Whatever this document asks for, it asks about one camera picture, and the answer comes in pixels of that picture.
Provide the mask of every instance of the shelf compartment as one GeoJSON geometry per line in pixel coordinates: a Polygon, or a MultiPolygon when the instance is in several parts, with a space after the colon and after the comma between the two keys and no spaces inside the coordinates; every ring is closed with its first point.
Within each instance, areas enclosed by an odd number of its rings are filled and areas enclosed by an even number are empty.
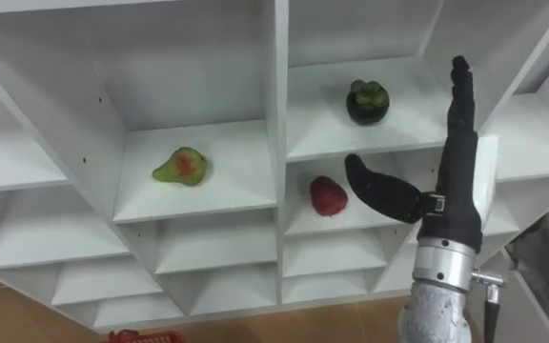
{"type": "Polygon", "coordinates": [[[159,229],[155,272],[275,262],[275,234],[270,210],[169,220],[159,229]]]}
{"type": "Polygon", "coordinates": [[[16,12],[25,10],[65,10],[74,8],[111,6],[111,5],[129,5],[144,4],[153,2],[164,2],[171,0],[80,0],[80,1],[21,1],[9,2],[0,0],[0,13],[16,12]]]}
{"type": "Polygon", "coordinates": [[[549,176],[549,109],[538,95],[512,96],[485,133],[499,137],[499,182],[549,176]]]}
{"type": "Polygon", "coordinates": [[[188,313],[205,314],[276,305],[275,264],[231,267],[164,276],[188,313]]]}
{"type": "Polygon", "coordinates": [[[0,102],[0,191],[69,183],[0,102]]]}
{"type": "MultiPolygon", "coordinates": [[[[397,167],[391,154],[365,156],[364,162],[374,171],[397,175],[397,167]]],[[[286,190],[286,235],[348,231],[399,223],[365,205],[351,190],[341,157],[298,162],[288,165],[286,190]],[[347,207],[334,216],[319,215],[311,204],[310,184],[320,175],[338,183],[349,197],[347,207]]]]}
{"type": "Polygon", "coordinates": [[[162,292],[131,256],[2,269],[0,281],[53,306],[162,292]]]}
{"type": "Polygon", "coordinates": [[[376,293],[410,290],[417,244],[403,244],[376,284],[376,293]]]}
{"type": "Polygon", "coordinates": [[[271,166],[263,120],[129,133],[113,220],[274,207],[271,166]],[[153,180],[153,169],[185,146],[209,159],[205,180],[196,187],[153,180]]]}
{"type": "Polygon", "coordinates": [[[337,63],[289,70],[287,159],[443,145],[450,98],[420,57],[337,63]],[[345,99],[356,79],[377,80],[391,106],[376,126],[355,124],[345,99]]]}
{"type": "Polygon", "coordinates": [[[76,321],[97,330],[183,316],[164,293],[61,305],[56,308],[76,321]]]}
{"type": "Polygon", "coordinates": [[[380,268],[286,278],[283,280],[283,303],[367,294],[382,270],[380,268]]]}
{"type": "Polygon", "coordinates": [[[161,292],[134,258],[102,258],[63,264],[51,303],[65,305],[161,292]]]}
{"type": "Polygon", "coordinates": [[[387,265],[376,232],[356,230],[288,239],[283,276],[356,271],[387,265]]]}
{"type": "Polygon", "coordinates": [[[94,327],[98,329],[149,320],[173,319],[182,315],[165,294],[129,296],[101,301],[94,327]]]}
{"type": "Polygon", "coordinates": [[[10,194],[0,222],[0,269],[129,254],[71,186],[10,194]]]}

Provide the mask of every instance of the wooden floor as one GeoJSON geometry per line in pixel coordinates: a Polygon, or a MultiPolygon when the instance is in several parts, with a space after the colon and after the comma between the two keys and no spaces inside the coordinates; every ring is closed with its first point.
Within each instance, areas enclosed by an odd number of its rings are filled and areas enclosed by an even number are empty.
{"type": "MultiPolygon", "coordinates": [[[[397,315],[406,302],[405,297],[391,298],[165,330],[182,333],[188,343],[397,343],[397,315]]],[[[41,304],[0,287],[0,343],[94,343],[100,338],[41,304]]]]}

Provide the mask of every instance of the metal cylinder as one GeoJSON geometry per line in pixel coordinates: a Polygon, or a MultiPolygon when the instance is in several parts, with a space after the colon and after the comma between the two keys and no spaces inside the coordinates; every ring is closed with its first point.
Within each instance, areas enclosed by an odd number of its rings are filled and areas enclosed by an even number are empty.
{"type": "Polygon", "coordinates": [[[423,238],[418,242],[413,278],[470,291],[476,252],[457,242],[423,238]]]}
{"type": "Polygon", "coordinates": [[[470,330],[463,318],[464,307],[463,292],[429,281],[415,282],[410,304],[402,311],[398,322],[400,342],[470,342],[470,330]]]}

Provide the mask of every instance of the black robotic finger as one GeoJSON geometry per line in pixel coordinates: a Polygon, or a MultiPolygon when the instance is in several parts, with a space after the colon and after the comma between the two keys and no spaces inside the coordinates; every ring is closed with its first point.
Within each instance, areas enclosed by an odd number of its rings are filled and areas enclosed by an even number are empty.
{"type": "Polygon", "coordinates": [[[474,131],[474,76],[463,56],[453,59],[450,77],[453,81],[453,102],[448,109],[448,135],[453,131],[474,131]]]}
{"type": "Polygon", "coordinates": [[[348,155],[344,165],[351,189],[370,208],[404,223],[415,223],[421,218],[421,193],[415,186],[370,171],[356,154],[348,155]]]}

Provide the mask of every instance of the pear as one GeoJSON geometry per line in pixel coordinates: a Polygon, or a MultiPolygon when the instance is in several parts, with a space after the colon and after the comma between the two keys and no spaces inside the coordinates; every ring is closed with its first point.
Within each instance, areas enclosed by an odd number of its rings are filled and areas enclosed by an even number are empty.
{"type": "Polygon", "coordinates": [[[369,105],[372,100],[372,94],[369,91],[358,91],[355,94],[355,101],[359,105],[369,105]]]}
{"type": "Polygon", "coordinates": [[[381,88],[378,91],[373,92],[370,102],[378,108],[385,107],[389,105],[389,95],[387,95],[387,91],[385,89],[381,88]]]}
{"type": "Polygon", "coordinates": [[[366,91],[378,91],[382,88],[382,86],[380,86],[379,83],[377,83],[377,81],[370,81],[366,84],[366,86],[364,87],[364,90],[366,91]]]}
{"type": "Polygon", "coordinates": [[[355,80],[351,84],[351,92],[357,93],[358,91],[363,90],[363,88],[366,86],[366,83],[362,80],[355,80]]]}
{"type": "Polygon", "coordinates": [[[196,186],[207,172],[209,162],[200,152],[183,147],[173,152],[162,166],[152,172],[152,177],[160,182],[176,182],[186,186],[196,186]]]}

